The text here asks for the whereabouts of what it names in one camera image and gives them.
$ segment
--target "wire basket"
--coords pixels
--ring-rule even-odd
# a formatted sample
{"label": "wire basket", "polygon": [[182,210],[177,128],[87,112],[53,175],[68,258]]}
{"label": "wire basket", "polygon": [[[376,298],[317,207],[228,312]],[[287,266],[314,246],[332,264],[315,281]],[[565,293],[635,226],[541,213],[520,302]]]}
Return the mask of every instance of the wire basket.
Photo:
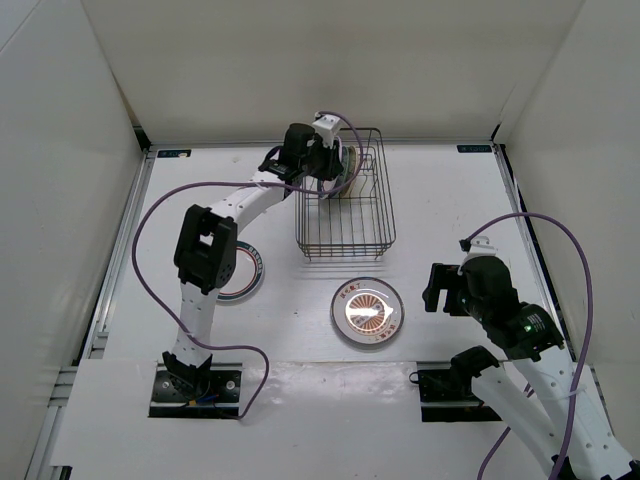
{"label": "wire basket", "polygon": [[[382,135],[377,128],[358,128],[365,158],[351,191],[344,197],[296,193],[296,241],[309,259],[363,257],[377,259],[396,239],[396,225]],[[340,131],[343,146],[360,151],[353,132]],[[317,180],[304,187],[316,190]]]}

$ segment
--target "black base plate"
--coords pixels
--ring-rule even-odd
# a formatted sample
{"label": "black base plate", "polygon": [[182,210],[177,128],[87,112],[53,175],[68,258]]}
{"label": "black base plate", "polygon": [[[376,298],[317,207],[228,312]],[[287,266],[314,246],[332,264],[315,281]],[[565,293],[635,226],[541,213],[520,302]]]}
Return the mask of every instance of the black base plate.
{"label": "black base plate", "polygon": [[189,405],[190,399],[173,388],[169,372],[164,366],[158,366],[149,404],[149,417],[226,419],[229,415],[238,415],[242,372],[219,368],[219,365],[212,367],[209,377],[209,389],[217,397],[214,400]]}
{"label": "black base plate", "polygon": [[451,387],[448,369],[418,370],[423,422],[492,422],[500,416],[478,397]]}

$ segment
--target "plate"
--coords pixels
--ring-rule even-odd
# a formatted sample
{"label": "plate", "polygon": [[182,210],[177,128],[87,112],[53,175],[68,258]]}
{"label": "plate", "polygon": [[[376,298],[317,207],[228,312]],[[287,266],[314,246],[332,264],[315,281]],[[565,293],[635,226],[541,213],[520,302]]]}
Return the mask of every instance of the plate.
{"label": "plate", "polygon": [[372,277],[354,278],[333,296],[331,320],[349,342],[379,346],[400,331],[404,304],[388,283]]}
{"label": "plate", "polygon": [[264,263],[252,245],[238,241],[236,244],[236,269],[218,295],[218,303],[234,303],[246,299],[262,283]]}
{"label": "plate", "polygon": [[[348,160],[346,162],[343,162],[345,164],[346,173],[342,183],[345,183],[348,179],[353,177],[353,174],[356,172],[356,168],[358,166],[358,161],[360,157],[355,147],[349,146],[347,150],[348,150],[348,155],[347,155]],[[356,182],[354,180],[345,188],[340,190],[340,192],[338,193],[338,195],[340,195],[340,198],[348,198],[349,195],[351,194],[351,191],[353,190],[353,186],[355,185],[355,183]]]}

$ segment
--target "white table surface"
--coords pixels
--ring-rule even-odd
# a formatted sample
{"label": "white table surface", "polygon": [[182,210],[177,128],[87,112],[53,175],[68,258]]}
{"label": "white table surface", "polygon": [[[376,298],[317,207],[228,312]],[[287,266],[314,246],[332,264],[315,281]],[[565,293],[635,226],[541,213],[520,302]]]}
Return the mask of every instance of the white table surface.
{"label": "white table surface", "polygon": [[[187,182],[247,179],[265,150],[216,148],[194,150],[190,158],[157,159],[144,208]],[[422,423],[418,391],[407,377],[416,361],[448,361],[469,347],[489,346],[474,320],[425,313],[421,293],[431,264],[459,263],[464,254],[458,240],[509,212],[510,204],[492,154],[458,154],[455,146],[388,146],[387,162],[398,236],[377,263],[309,264],[294,238],[293,198],[243,232],[241,239],[262,254],[266,278],[246,303],[217,308],[211,340],[255,344],[274,361],[244,422],[147,418],[155,362],[171,349],[177,327],[127,265],[104,358],[80,365],[53,464],[73,466],[72,480],[475,478],[504,424]],[[226,191],[203,188],[171,199],[143,234],[142,271],[174,308],[180,293],[172,256],[184,211],[193,203],[211,204]],[[489,235],[521,298],[540,303],[515,222],[497,225]],[[405,303],[400,334],[378,351],[345,344],[329,318],[335,290],[359,275],[387,281]],[[245,353],[221,353],[216,360],[243,361],[244,404],[262,365]],[[515,436],[485,476],[513,478],[543,478]]]}
{"label": "white table surface", "polygon": [[[155,161],[143,211],[166,191],[202,180],[249,179],[265,148],[194,150],[191,157]],[[397,240],[381,260],[321,265],[306,261],[294,232],[293,196],[258,217],[240,235],[260,252],[265,279],[249,301],[218,306],[211,341],[217,345],[260,346],[275,361],[448,361],[483,344],[499,358],[482,328],[471,318],[424,311],[422,291],[431,264],[460,263],[458,240],[484,222],[511,211],[492,153],[459,154],[455,145],[388,146]],[[200,188],[169,199],[148,222],[140,241],[143,274],[173,308],[180,304],[173,253],[185,210],[210,205],[231,191]],[[509,266],[522,300],[540,303],[540,293],[514,220],[489,230],[499,256]],[[393,286],[405,304],[402,330],[384,349],[359,351],[336,335],[329,316],[331,298],[345,281],[373,276]],[[105,359],[160,359],[171,350],[177,326],[144,292],[130,262],[113,302]],[[218,361],[244,361],[247,354],[220,353]]]}

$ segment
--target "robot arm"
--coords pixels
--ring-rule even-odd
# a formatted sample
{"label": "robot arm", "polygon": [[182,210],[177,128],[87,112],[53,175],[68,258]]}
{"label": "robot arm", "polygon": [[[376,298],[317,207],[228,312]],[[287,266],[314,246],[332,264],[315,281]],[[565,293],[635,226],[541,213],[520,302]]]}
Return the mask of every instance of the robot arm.
{"label": "robot arm", "polygon": [[444,311],[471,316],[489,340],[500,347],[536,392],[544,412],[527,401],[484,347],[474,347],[452,359],[455,378],[493,408],[534,454],[546,475],[557,458],[576,395],[576,413],[560,478],[580,480],[640,478],[631,455],[613,437],[608,422],[582,390],[571,392],[573,362],[549,314],[538,305],[518,300],[509,270],[495,256],[486,237],[463,245],[462,265],[434,264],[423,294],[428,312],[438,307],[441,290],[447,291]]}
{"label": "robot arm", "polygon": [[240,188],[209,207],[193,205],[187,210],[174,263],[182,291],[180,320],[189,334],[179,329],[171,352],[162,354],[174,387],[187,398],[198,398],[208,388],[211,352],[191,339],[209,343],[218,294],[235,270],[238,235],[290,195],[287,185],[299,187],[305,176],[325,181],[342,173],[335,146],[339,124],[340,119],[332,115],[318,116],[311,126],[292,124],[283,145],[267,154],[251,178],[253,186]]}

